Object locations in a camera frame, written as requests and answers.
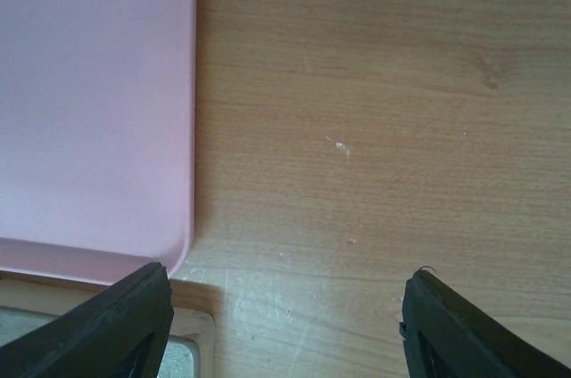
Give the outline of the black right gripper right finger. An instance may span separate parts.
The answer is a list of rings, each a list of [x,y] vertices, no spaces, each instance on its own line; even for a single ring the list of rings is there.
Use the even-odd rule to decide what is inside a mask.
[[[570,368],[516,336],[431,272],[406,282],[400,334],[410,377],[568,377]]]

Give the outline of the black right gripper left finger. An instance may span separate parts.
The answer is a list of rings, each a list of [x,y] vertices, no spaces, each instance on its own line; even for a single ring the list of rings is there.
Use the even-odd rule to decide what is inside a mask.
[[[1,348],[3,377],[155,377],[173,320],[166,268],[151,262]]]

